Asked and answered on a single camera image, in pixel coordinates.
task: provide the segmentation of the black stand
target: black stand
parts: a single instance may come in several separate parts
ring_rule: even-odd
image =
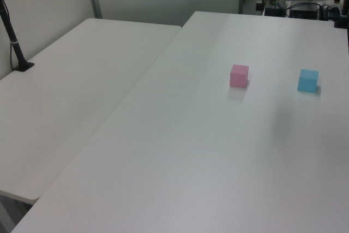
[[[15,31],[12,28],[11,22],[10,22],[10,17],[7,12],[7,9],[5,7],[5,1],[0,0],[0,16],[1,19],[5,25],[7,35],[10,38],[11,45],[16,53],[17,59],[18,59],[18,67],[16,67],[14,70],[24,72],[34,66],[34,63],[28,62],[25,60],[20,44],[18,43]]]

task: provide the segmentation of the power cord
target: power cord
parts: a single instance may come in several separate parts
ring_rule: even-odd
[[[9,9],[7,8],[7,5],[6,5],[6,3],[5,3],[4,0],[1,0],[1,2],[4,4],[4,7],[5,7],[5,9],[6,9],[7,16],[9,17],[9,20],[10,20],[10,12],[9,12]],[[11,69],[12,69],[12,71],[13,71],[14,68],[13,68],[13,65],[12,65],[12,44],[11,44],[11,42],[10,42],[10,65],[11,65]]]

